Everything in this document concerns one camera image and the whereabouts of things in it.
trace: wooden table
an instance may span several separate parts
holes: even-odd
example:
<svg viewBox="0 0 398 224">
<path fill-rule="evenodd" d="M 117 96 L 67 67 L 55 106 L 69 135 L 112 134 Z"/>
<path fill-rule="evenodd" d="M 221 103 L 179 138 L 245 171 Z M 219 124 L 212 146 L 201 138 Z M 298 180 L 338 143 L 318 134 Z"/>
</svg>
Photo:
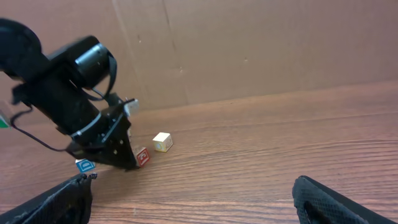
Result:
<svg viewBox="0 0 398 224">
<path fill-rule="evenodd" d="M 297 223 L 292 186 L 307 175 L 398 222 L 398 82 L 258 96 L 131 119 L 152 160 L 98 166 L 91 223 Z M 51 145 L 51 124 L 25 127 Z M 158 132 L 172 134 L 154 152 Z M 0 212 L 78 172 L 66 153 L 0 130 Z"/>
</svg>

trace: wooden block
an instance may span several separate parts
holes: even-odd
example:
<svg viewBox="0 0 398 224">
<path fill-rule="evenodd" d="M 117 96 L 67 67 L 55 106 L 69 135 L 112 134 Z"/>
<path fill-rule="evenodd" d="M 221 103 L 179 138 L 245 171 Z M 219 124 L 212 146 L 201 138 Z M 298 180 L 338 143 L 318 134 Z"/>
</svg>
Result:
<svg viewBox="0 0 398 224">
<path fill-rule="evenodd" d="M 87 159 L 77 159 L 75 163 L 81 173 L 95 169 L 95 163 Z"/>
<path fill-rule="evenodd" d="M 126 114 L 127 117 L 130 117 L 130 115 L 138 113 L 138 109 L 139 109 L 139 102 L 137 99 L 135 99 L 134 101 L 131 101 L 130 103 L 126 103 L 124 105 L 124 113 Z"/>
<path fill-rule="evenodd" d="M 143 167 L 150 159 L 148 149 L 145 147 L 136 146 L 133 148 L 132 153 L 139 167 Z"/>
<path fill-rule="evenodd" d="M 159 133 L 153 141 L 155 150 L 159 152 L 167 152 L 173 145 L 172 136 L 169 133 Z"/>
</svg>

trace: cardboard backdrop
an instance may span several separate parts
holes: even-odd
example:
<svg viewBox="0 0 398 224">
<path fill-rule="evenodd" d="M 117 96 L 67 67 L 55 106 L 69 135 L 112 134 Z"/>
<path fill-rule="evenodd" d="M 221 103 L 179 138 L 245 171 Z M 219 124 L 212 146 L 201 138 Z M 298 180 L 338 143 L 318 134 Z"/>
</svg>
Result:
<svg viewBox="0 0 398 224">
<path fill-rule="evenodd" d="M 114 90 L 143 109 L 396 78 L 397 12 L 396 0 L 5 0 L 0 7 L 39 36 L 46 54 L 97 36 L 118 60 Z M 15 84 L 5 75 L 0 82 L 9 101 Z M 47 120 L 32 116 L 26 122 Z"/>
</svg>

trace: black cable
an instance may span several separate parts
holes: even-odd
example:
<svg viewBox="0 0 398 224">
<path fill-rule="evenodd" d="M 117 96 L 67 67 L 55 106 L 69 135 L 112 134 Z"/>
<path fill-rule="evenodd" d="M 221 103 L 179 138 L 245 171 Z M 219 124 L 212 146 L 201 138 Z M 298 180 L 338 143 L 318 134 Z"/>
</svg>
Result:
<svg viewBox="0 0 398 224">
<path fill-rule="evenodd" d="M 102 92 L 98 91 L 96 88 L 93 88 L 93 91 L 98 94 L 99 96 L 101 96 L 102 98 L 104 98 L 104 95 L 102 94 Z"/>
<path fill-rule="evenodd" d="M 63 151 L 65 151 L 66 149 L 56 149 L 56 148 L 53 148 L 53 147 L 49 146 L 48 144 L 46 144 L 45 142 L 41 141 L 41 140 L 38 139 L 37 137 L 33 136 L 31 133 L 28 133 L 27 131 L 24 131 L 24 130 L 20 129 L 20 128 L 18 128 L 18 127 L 15 125 L 15 121 L 16 121 L 20 116 L 22 116 L 23 114 L 30 113 L 30 112 L 33 111 L 33 107 L 32 107 L 32 106 L 29 105 L 28 107 L 29 107 L 29 110 L 27 110 L 27 111 L 20 111 L 20 112 L 18 112 L 17 114 L 15 114 L 14 116 L 12 116 L 12 118 L 10 119 L 10 125 L 11 125 L 11 127 L 13 127 L 13 128 L 15 128 L 16 130 L 18 130 L 18 131 L 24 133 L 24 134 L 27 135 L 28 137 L 31 137 L 33 140 L 37 141 L 38 143 L 40 143 L 41 145 L 43 145 L 44 147 L 46 147 L 46 148 L 48 148 L 48 149 L 51 149 L 51 150 L 53 150 L 53 151 L 55 151 L 55 152 L 63 152 Z"/>
<path fill-rule="evenodd" d="M 113 57 L 113 55 L 110 52 L 108 52 L 108 59 L 109 59 L 109 85 L 105 94 L 101 96 L 101 98 L 98 98 L 95 96 L 91 96 L 90 94 L 86 93 L 83 89 L 80 89 L 80 91 L 91 101 L 101 101 L 107 98 L 111 93 L 113 85 L 116 81 L 116 74 L 118 73 L 118 63 L 116 62 L 116 59 Z"/>
<path fill-rule="evenodd" d="M 135 98 L 132 98 L 132 99 L 130 99 L 130 100 L 126 100 L 126 101 L 124 101 L 124 102 L 121 103 L 121 106 L 124 106 L 124 105 L 126 105 L 126 104 L 128 104 L 128 103 L 130 103 L 130 102 L 135 101 L 135 100 L 136 100 Z"/>
</svg>

